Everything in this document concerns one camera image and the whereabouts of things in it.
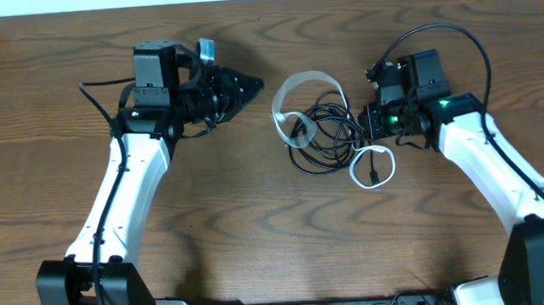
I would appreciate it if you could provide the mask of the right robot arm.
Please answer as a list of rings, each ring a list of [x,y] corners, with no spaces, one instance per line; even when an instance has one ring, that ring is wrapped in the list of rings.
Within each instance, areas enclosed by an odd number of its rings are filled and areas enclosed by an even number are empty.
[[[452,94],[436,50],[378,61],[366,72],[375,101],[359,117],[372,141],[419,135],[478,188],[509,235],[499,273],[452,286],[436,305],[544,305],[544,177],[482,115]]]

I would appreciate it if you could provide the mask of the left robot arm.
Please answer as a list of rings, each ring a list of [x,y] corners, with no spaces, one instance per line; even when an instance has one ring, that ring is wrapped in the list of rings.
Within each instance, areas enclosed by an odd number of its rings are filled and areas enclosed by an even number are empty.
[[[36,287],[41,305],[189,305],[155,298],[138,272],[151,202],[187,124],[202,133],[230,121],[264,88],[263,81],[215,64],[214,42],[189,50],[155,40],[133,47],[134,76],[110,125],[107,171],[87,221],[63,259],[44,261]]]

